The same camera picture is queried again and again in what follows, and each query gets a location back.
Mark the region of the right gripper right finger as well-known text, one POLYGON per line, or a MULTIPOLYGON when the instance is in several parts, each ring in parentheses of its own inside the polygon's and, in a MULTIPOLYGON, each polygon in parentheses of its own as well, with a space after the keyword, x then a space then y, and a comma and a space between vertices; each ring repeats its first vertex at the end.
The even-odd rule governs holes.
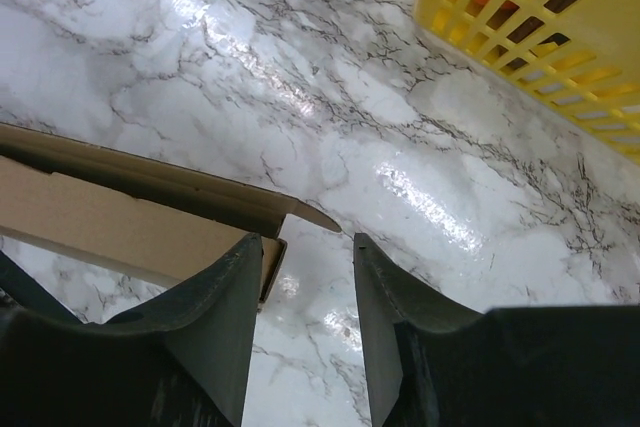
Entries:
POLYGON ((353 264, 376 426, 635 426, 635 306, 465 307, 366 234, 353 264))

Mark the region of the brown cardboard box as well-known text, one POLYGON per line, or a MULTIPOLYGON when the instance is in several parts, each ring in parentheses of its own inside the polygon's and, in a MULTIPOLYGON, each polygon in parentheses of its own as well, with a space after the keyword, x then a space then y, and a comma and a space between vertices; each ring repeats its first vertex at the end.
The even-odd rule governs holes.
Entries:
POLYGON ((4 236, 163 287, 195 275, 247 234, 262 239, 267 297, 296 216, 337 223, 301 200, 66 137, 1 128, 4 236))

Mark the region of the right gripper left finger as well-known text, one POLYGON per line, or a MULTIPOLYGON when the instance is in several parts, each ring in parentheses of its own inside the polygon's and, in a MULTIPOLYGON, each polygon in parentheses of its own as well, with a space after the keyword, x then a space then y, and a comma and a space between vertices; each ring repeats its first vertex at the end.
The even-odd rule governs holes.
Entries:
POLYGON ((84 323, 1 260, 5 426, 238 426, 263 249, 244 236, 203 271, 103 324, 84 323))

